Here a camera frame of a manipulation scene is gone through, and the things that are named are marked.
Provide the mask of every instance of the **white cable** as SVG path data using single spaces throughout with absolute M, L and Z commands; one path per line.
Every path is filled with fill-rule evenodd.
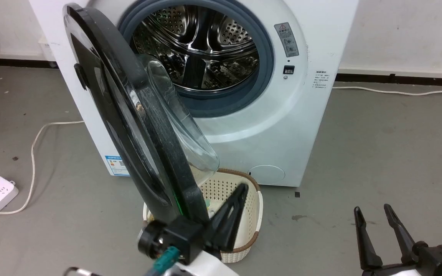
M 377 89 L 369 89 L 369 88 L 361 87 L 361 86 L 336 86 L 336 87 L 332 87 L 332 89 L 359 89 L 359 90 L 366 90 L 366 91 L 378 92 L 378 93 L 384 93 L 384 94 L 400 94 L 400 95 L 405 95 L 405 96 L 425 96 L 425 95 L 440 94 L 440 93 L 442 93 L 442 90 L 430 91 L 430 92 L 425 92 L 425 93 L 407 93 L 407 92 L 400 92 L 400 91 L 383 91 L 383 90 L 377 90 Z
M 35 140 L 33 140 L 32 143 L 32 149 L 30 151 L 30 155 L 32 157 L 32 182 L 30 184 L 30 191 L 28 191 L 28 197 L 26 198 L 25 203 L 23 204 L 23 206 L 21 206 L 18 210 L 15 211 L 9 211 L 9 212 L 0 212 L 0 215 L 12 215 L 12 214 L 16 214 L 19 213 L 21 211 L 23 211 L 23 209 L 26 208 L 26 206 L 28 205 L 28 203 L 30 202 L 30 198 L 32 196 L 33 193 L 33 185 L 35 184 L 35 155 L 33 154 L 33 148 L 35 147 L 35 144 L 37 143 L 37 140 L 40 136 L 40 133 L 42 133 L 42 131 L 44 130 L 44 128 L 48 127 L 48 126 L 52 126 L 52 125 L 72 125 L 72 124 L 81 124 L 84 123 L 84 121 L 74 121 L 74 122 L 54 122 L 54 123 L 48 123 L 45 124 L 40 131 L 37 133 L 37 136 L 35 137 Z

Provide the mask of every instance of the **black baseboard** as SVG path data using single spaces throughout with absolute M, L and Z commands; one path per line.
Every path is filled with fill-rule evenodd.
M 58 69 L 58 65 L 54 61 L 28 61 L 6 58 L 0 58 L 0 66 Z
M 442 86 L 442 78 L 439 77 L 401 77 L 395 74 L 389 76 L 337 74 L 336 82 L 377 82 L 380 84 L 416 84 Z
M 1 59 L 0 66 L 51 68 L 58 69 L 55 62 L 49 61 L 26 61 L 23 59 Z M 400 77 L 395 74 L 389 76 L 360 75 L 360 74 L 337 74 L 336 82 L 377 82 L 380 84 L 416 84 L 442 86 L 442 78 L 438 77 Z

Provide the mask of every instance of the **front-loading washing machine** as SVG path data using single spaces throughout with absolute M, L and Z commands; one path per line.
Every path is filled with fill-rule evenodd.
M 30 0 L 69 91 L 112 175 L 129 175 L 64 25 L 69 0 Z M 221 168 L 300 185 L 358 0 L 75 0 L 166 68 Z

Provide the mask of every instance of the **warning label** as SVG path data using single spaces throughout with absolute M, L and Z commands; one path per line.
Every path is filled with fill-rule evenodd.
M 298 56 L 300 52 L 298 51 L 298 45 L 296 45 L 296 39 L 294 39 L 293 31 L 289 26 L 289 23 L 284 22 L 274 25 L 277 34 L 282 42 L 282 47 L 284 47 L 284 52 L 289 58 L 291 56 Z
M 120 156 L 105 156 L 114 175 L 130 176 Z
M 330 81 L 330 74 L 326 71 L 315 71 L 312 88 L 325 89 Z

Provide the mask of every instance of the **gray floor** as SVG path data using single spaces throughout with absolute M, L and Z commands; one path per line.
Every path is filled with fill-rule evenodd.
M 57 70 L 0 67 L 0 175 L 20 189 L 5 210 L 25 201 L 30 146 L 40 127 L 79 119 Z M 140 195 L 129 178 L 107 174 L 84 125 L 48 129 L 36 159 L 28 209 L 0 215 L 0 275 L 60 275 L 68 266 L 104 276 L 144 273 L 152 261 L 135 249 Z M 301 187 L 263 187 L 263 195 L 259 239 L 246 259 L 230 265 L 241 276 L 360 275 L 356 205 L 385 263 L 399 262 L 400 253 L 384 203 L 416 240 L 442 243 L 442 95 L 334 91 Z

